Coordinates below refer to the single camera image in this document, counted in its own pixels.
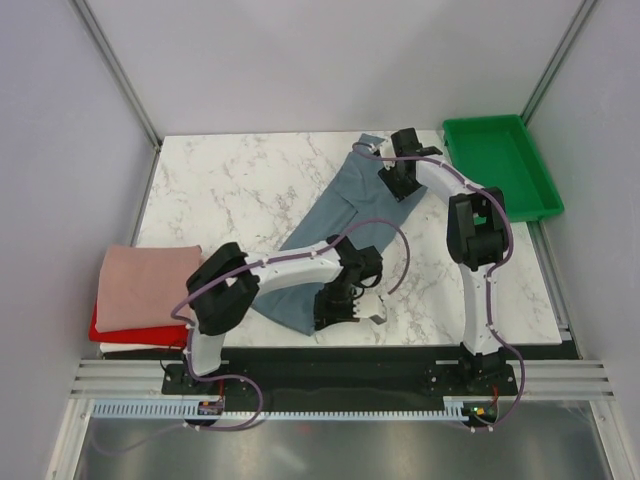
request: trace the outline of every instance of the pink cloth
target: pink cloth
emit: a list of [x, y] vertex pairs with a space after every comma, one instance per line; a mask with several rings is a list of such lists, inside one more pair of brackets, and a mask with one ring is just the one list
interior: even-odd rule
[[[200, 266], [201, 253], [199, 246], [109, 247], [100, 270], [96, 330], [183, 325], [170, 313], [187, 296], [185, 283]], [[189, 316], [189, 307], [180, 313]]]

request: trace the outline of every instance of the green tray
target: green tray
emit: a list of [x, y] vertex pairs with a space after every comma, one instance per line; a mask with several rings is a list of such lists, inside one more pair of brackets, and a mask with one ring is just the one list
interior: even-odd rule
[[563, 212], [560, 195], [518, 115], [456, 118], [443, 127], [453, 165], [474, 182], [499, 187], [512, 222]]

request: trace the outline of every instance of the blue-gray towel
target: blue-gray towel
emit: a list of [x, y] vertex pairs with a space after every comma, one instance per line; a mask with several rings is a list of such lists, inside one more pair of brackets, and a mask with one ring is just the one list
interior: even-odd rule
[[[363, 134], [360, 141], [378, 145], [383, 139]], [[370, 218], [382, 217], [402, 225], [427, 189], [421, 188], [398, 202], [378, 177], [381, 168], [382, 162], [349, 153], [342, 168], [280, 250], [313, 245]], [[349, 239], [358, 249], [374, 245], [382, 253], [395, 234], [388, 225], [377, 223], [358, 228]], [[253, 308], [276, 323], [312, 335], [313, 302], [322, 286], [312, 283], [277, 290], [258, 298]]]

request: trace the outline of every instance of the table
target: table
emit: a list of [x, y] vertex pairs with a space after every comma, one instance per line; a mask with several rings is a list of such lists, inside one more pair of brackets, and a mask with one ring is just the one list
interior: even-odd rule
[[[321, 132], [167, 137], [137, 245], [199, 244], [205, 257], [229, 241], [247, 251], [277, 250], [359, 136], [360, 132]], [[445, 150], [438, 132], [419, 131], [418, 136], [423, 145]], [[411, 268], [387, 302], [394, 313], [385, 324], [344, 323], [308, 337], [250, 310], [227, 334], [225, 345], [458, 344], [464, 331], [464, 298], [458, 266], [447, 252], [446, 221], [447, 207], [427, 192], [402, 225], [411, 244]], [[560, 343], [526, 224], [514, 224], [513, 233], [514, 256], [499, 275], [498, 329], [514, 344]], [[383, 258], [381, 291], [400, 275], [404, 250], [399, 238]]]

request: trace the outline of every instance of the gray floor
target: gray floor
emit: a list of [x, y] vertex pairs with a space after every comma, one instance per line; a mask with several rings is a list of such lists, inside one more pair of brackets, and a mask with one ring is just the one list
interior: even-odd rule
[[[104, 448], [118, 449], [169, 424], [93, 420], [90, 428]], [[85, 446], [81, 466], [77, 478], [91, 480], [611, 478], [588, 408], [531, 403], [494, 433], [428, 422], [267, 421], [237, 433], [179, 429], [116, 458]]]

